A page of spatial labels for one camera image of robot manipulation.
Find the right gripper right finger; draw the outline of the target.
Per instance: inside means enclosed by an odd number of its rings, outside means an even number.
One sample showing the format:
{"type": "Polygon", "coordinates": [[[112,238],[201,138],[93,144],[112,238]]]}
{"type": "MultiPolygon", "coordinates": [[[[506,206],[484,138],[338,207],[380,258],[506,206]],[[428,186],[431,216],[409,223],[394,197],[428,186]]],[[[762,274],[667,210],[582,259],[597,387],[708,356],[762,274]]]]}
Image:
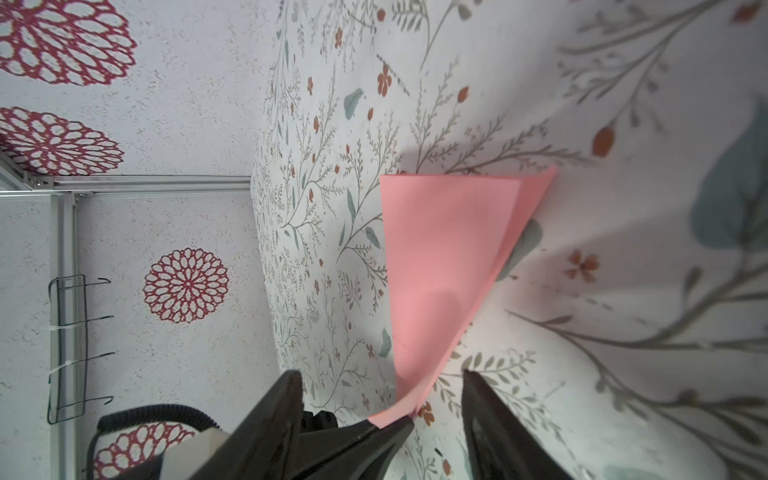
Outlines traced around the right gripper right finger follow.
{"type": "Polygon", "coordinates": [[[474,371],[463,372],[462,418],[475,479],[572,479],[474,371]]]}

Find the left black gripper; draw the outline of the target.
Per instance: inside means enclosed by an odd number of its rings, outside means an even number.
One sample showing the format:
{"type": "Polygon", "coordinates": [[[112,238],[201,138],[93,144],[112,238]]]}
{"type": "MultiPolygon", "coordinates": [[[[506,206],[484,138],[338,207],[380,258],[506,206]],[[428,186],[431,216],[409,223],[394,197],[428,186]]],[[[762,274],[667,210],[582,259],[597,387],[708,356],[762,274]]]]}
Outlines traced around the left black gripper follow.
{"type": "Polygon", "coordinates": [[[408,416],[379,428],[368,420],[339,427],[329,411],[304,411],[289,479],[383,479],[414,430],[408,416]]]}

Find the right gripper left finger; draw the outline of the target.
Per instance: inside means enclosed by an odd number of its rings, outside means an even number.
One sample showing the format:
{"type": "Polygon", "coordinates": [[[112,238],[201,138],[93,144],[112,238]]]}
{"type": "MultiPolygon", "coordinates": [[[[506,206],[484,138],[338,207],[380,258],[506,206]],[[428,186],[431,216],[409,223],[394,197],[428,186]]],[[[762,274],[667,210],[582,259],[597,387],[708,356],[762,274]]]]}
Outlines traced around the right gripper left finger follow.
{"type": "Polygon", "coordinates": [[[302,378],[283,373],[195,479],[288,479],[301,432],[302,378]]]}

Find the pink square paper sheet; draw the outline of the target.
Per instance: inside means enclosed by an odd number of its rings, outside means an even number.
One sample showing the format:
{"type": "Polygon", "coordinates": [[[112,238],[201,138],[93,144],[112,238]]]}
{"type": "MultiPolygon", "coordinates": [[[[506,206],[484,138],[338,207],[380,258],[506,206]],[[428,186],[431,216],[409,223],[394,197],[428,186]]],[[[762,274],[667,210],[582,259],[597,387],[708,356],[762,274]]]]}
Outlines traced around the pink square paper sheet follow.
{"type": "Polygon", "coordinates": [[[415,417],[558,173],[383,175],[396,401],[370,417],[415,417]]]}

